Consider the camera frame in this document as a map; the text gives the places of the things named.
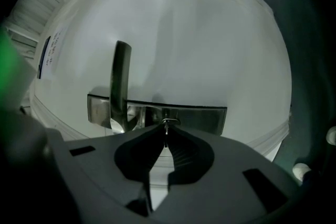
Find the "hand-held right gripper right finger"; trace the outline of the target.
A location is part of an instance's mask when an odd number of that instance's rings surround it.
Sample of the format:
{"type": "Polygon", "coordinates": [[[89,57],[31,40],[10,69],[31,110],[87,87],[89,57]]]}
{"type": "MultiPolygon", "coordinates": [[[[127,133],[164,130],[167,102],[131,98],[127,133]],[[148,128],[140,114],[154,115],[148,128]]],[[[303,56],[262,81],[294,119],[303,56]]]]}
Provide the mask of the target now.
{"type": "Polygon", "coordinates": [[[174,126],[168,135],[174,172],[154,211],[162,223],[270,223],[287,210],[298,185],[249,146],[174,126]]]}

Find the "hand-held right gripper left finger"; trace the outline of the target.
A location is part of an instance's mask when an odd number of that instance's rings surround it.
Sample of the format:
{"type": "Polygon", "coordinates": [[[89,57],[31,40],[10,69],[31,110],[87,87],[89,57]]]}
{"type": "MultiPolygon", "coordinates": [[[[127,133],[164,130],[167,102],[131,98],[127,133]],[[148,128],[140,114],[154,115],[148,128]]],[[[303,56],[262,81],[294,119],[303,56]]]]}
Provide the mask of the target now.
{"type": "Polygon", "coordinates": [[[149,171],[163,149],[164,127],[64,141],[48,129],[58,171],[80,223],[156,223],[150,217],[149,171]]]}

